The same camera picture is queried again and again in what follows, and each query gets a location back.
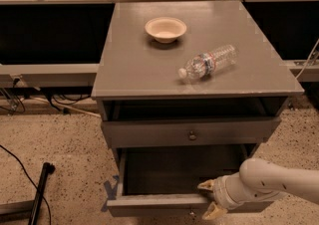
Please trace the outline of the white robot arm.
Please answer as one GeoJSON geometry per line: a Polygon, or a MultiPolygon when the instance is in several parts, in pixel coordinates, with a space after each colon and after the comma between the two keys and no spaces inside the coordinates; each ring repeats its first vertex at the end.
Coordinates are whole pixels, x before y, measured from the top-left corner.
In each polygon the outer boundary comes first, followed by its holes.
{"type": "Polygon", "coordinates": [[[197,188],[212,193],[213,200],[202,219],[213,220],[245,203],[277,200],[285,193],[319,204],[319,171],[248,158],[238,172],[208,179],[197,188]]]}

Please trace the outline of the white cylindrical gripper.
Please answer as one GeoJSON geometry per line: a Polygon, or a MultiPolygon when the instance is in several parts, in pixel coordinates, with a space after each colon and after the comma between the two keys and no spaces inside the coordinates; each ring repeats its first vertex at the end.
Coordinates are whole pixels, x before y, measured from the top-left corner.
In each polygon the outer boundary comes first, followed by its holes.
{"type": "Polygon", "coordinates": [[[203,220],[214,220],[226,214],[228,210],[241,206],[246,199],[245,186],[239,174],[224,175],[214,179],[208,179],[197,185],[199,190],[213,191],[216,202],[211,202],[203,213],[203,220]]]}

